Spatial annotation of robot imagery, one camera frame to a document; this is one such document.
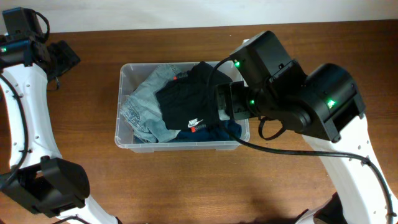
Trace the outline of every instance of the clothing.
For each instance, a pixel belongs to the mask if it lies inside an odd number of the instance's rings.
[[[216,71],[207,88],[212,69],[211,65],[200,62],[187,72],[187,77],[179,78],[181,75],[177,75],[175,80],[156,93],[168,129],[191,129],[195,132],[217,123],[218,112],[213,97],[215,85],[232,82],[232,79]]]
[[[237,124],[233,120],[222,121],[221,124],[224,125],[230,132],[235,136],[242,136],[242,126]],[[196,132],[191,132],[190,130],[180,131],[177,137],[169,142],[205,142],[205,141],[232,141],[229,135],[224,132],[218,125],[212,126],[210,128],[203,128]],[[135,144],[143,143],[139,138],[134,138]]]
[[[173,80],[181,71],[169,64],[159,65],[149,77],[125,100],[120,114],[144,142],[167,142],[174,139],[179,129],[167,129],[155,93]]]

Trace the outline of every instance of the white wall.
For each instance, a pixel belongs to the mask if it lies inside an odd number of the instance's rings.
[[[0,0],[2,11],[17,6],[52,32],[398,19],[398,0]]]

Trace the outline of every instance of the clear plastic container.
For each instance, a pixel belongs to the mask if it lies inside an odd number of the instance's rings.
[[[207,62],[215,66],[217,62]],[[116,132],[114,141],[117,146],[123,149],[130,149],[134,152],[154,152],[154,151],[175,151],[175,150],[196,150],[196,149],[216,149],[233,150],[239,146],[236,141],[213,141],[213,142],[175,142],[175,143],[147,143],[139,144],[134,142],[133,130],[130,124],[120,116],[120,107],[126,98],[156,69],[161,63],[129,63],[120,69],[118,115],[116,117]],[[181,71],[191,70],[198,62],[173,63]],[[231,77],[232,80],[243,80],[241,74],[232,62],[224,63],[219,71]],[[248,141],[250,138],[249,121],[247,119],[237,121],[242,126],[241,139]]]

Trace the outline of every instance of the brown wood surface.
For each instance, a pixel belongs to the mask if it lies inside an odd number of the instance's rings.
[[[65,39],[81,63],[48,94],[55,140],[63,158],[82,165],[91,194],[123,223],[238,223],[294,217],[335,192],[319,158],[234,151],[136,154],[114,143],[119,70],[125,63],[221,60],[262,30],[274,31],[310,73],[325,62],[347,69],[359,85],[369,134],[391,189],[398,194],[398,21],[337,22],[198,29],[52,34]],[[264,142],[250,120],[252,143],[310,149],[287,132]],[[274,122],[265,134],[280,128]],[[0,102],[0,171],[8,171],[11,140]],[[5,223],[51,223],[0,194]]]

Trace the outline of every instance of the green led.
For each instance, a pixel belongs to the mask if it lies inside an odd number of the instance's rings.
[[[336,104],[335,101],[329,100],[329,101],[328,101],[328,107],[329,107],[329,109],[331,109],[335,104]]]

